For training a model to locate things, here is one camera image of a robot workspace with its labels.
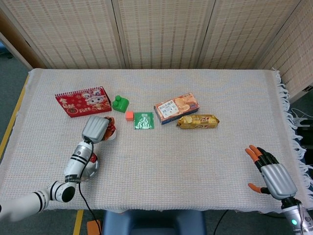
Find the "yellow tape line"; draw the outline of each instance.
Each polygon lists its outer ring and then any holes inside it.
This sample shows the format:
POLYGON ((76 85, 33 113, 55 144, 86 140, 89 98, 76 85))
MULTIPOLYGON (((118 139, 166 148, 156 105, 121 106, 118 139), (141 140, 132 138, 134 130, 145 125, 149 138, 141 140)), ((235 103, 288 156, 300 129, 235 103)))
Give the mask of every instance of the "yellow tape line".
POLYGON ((22 92, 20 94, 20 97, 19 97, 19 100, 18 102, 16 103, 16 106, 15 106, 15 109, 13 111, 13 114, 11 116, 11 119, 9 121, 9 124, 6 128, 6 131, 4 133, 4 136, 3 136, 3 139, 1 141, 1 144, 0 144, 0 159, 2 157, 2 154, 4 152, 4 149, 5 149, 5 146, 6 146, 6 143, 8 142, 8 139, 10 137, 10 134, 11 134, 11 131, 12 131, 12 128, 13 128, 13 125, 14 125, 14 122, 15 122, 15 118, 16 118, 16 113, 18 112, 18 110, 20 109, 21 107, 21 103, 22 103, 22 100, 24 98, 24 94, 25 94, 25 87, 26 87, 26 84, 28 82, 28 78, 29 76, 27 76, 26 78, 26 81, 24 83, 24 86, 23 86, 23 89, 22 89, 22 92))
POLYGON ((73 235, 79 235, 80 233, 80 226, 82 225, 83 214, 84 214, 84 210, 77 211, 73 235))

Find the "green block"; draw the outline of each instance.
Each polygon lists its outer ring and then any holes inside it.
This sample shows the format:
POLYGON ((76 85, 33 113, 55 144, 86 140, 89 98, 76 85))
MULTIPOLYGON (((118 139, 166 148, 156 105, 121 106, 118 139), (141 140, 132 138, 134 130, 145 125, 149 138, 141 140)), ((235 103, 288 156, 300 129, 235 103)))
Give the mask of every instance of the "green block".
POLYGON ((154 129, 153 113, 134 113, 134 129, 154 129))
POLYGON ((122 113, 126 112, 126 109, 129 105, 128 99, 125 99, 119 95, 115 97, 115 101, 112 103, 112 108, 114 110, 120 111, 122 113))

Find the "green packet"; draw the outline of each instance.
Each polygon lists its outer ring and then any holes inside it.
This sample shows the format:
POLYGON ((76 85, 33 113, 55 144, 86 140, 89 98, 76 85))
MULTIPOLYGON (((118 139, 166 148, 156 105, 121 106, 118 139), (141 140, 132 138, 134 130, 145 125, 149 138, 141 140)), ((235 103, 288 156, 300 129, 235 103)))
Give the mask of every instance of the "green packet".
POLYGON ((134 113, 134 129, 154 129, 153 113, 134 113))

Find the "red book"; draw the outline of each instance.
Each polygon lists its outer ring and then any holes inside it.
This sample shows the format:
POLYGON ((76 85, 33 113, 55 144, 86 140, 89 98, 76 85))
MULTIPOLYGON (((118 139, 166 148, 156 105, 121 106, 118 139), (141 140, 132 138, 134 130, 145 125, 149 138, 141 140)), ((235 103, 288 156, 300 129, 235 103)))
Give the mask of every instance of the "red book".
POLYGON ((55 98, 71 118, 112 110, 103 87, 56 94, 55 98))

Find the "yellow snack package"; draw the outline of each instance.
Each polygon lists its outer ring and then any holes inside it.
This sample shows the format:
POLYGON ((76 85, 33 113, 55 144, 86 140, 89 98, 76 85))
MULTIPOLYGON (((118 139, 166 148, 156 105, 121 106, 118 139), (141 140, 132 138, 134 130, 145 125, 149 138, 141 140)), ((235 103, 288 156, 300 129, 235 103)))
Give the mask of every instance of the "yellow snack package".
POLYGON ((211 114, 186 115, 177 121, 177 126, 181 129, 208 129, 215 128, 219 122, 220 121, 211 114))

